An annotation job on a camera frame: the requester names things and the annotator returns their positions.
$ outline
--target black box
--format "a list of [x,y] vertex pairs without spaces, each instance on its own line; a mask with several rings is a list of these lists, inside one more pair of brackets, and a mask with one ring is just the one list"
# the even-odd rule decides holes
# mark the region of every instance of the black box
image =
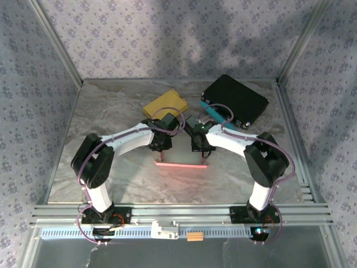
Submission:
[[[269,101],[257,92],[224,74],[202,93],[202,101],[207,104],[224,104],[234,115],[232,123],[247,129],[264,112]],[[223,118],[230,113],[223,107],[213,107]]]

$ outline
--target yellow box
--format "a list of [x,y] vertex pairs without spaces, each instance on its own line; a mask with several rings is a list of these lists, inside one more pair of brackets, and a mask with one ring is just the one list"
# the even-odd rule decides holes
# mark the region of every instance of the yellow box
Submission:
[[[151,118],[154,113],[163,107],[174,107],[181,112],[186,111],[189,108],[188,103],[177,94],[173,89],[166,92],[164,95],[161,95],[153,102],[149,103],[143,108],[144,113],[147,117]],[[155,115],[155,119],[162,119],[167,113],[171,113],[174,116],[178,116],[180,113],[176,110],[165,109],[158,112]]]

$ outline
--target patterned wallpaper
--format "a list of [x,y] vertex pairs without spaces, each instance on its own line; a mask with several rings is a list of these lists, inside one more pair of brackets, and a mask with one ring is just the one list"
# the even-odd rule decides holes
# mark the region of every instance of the patterned wallpaper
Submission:
[[317,187],[357,267],[357,2],[325,12],[286,84]]
[[41,0],[85,78],[275,78],[316,0]]
[[0,10],[0,267],[14,267],[76,88],[27,2]]

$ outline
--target white clamp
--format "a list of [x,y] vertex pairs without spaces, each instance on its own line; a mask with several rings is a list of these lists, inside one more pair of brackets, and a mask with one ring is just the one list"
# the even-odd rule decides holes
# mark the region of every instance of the white clamp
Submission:
[[151,225],[151,238],[176,240],[180,236],[179,226],[179,223],[175,221],[153,221]]

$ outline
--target small wooden block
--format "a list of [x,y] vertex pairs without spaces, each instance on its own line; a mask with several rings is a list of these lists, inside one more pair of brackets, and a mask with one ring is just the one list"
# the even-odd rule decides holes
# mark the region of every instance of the small wooden block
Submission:
[[187,234],[187,241],[189,241],[189,242],[203,241],[203,233],[202,232],[188,233]]

